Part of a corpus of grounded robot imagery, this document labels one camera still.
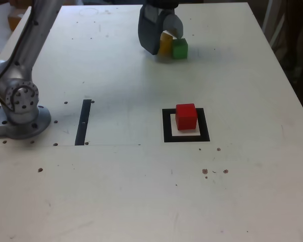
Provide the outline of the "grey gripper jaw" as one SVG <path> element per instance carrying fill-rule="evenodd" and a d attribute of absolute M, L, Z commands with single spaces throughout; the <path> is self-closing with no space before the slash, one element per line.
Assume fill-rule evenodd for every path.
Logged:
<path fill-rule="evenodd" d="M 175 14 L 169 14 L 165 17 L 163 21 L 163 30 L 169 32 L 177 39 L 183 37 L 183 24 Z"/>
<path fill-rule="evenodd" d="M 138 38 L 141 46 L 156 55 L 160 49 L 160 37 L 166 12 L 151 5 L 143 5 L 138 20 Z"/>

